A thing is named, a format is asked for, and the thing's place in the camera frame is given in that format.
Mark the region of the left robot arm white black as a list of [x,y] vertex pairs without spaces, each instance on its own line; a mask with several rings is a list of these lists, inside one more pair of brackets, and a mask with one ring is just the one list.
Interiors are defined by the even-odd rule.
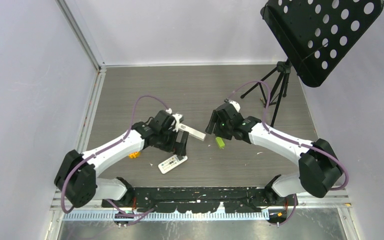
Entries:
[[148,147],[185,156],[189,133],[183,132],[177,141],[183,120],[180,113],[160,110],[155,117],[132,124],[125,133],[97,148],[83,153],[69,151],[54,179],[61,192],[61,207],[64,209],[65,201],[69,201],[73,209],[81,208],[92,200],[128,207],[134,199],[134,188],[122,177],[104,179],[100,175],[118,161]]

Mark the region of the slim white remote control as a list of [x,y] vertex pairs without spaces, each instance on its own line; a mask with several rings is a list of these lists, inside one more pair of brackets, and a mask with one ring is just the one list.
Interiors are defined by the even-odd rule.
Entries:
[[201,131],[198,131],[192,127],[189,127],[183,123],[181,123],[179,125],[179,130],[180,131],[183,131],[183,132],[188,132],[190,136],[200,140],[200,141],[204,141],[205,138],[206,138],[206,134],[201,132]]

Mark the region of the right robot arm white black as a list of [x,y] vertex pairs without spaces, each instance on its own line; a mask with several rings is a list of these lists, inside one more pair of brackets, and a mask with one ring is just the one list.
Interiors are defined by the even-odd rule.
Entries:
[[285,197],[304,192],[323,198],[344,174],[326,140],[303,140],[270,127],[254,116],[243,117],[239,104],[232,100],[212,111],[205,132],[264,147],[297,165],[298,172],[279,174],[264,187],[264,198],[271,205],[279,205]]

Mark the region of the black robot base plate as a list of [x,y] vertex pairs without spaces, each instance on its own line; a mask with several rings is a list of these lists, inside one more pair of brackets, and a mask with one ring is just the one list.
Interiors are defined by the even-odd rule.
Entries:
[[141,213],[153,209],[155,213],[193,214],[214,213],[224,208],[225,213],[257,213],[266,207],[288,208],[298,201],[292,196],[271,199],[261,187],[133,187],[122,200],[114,201],[119,208],[135,207]]

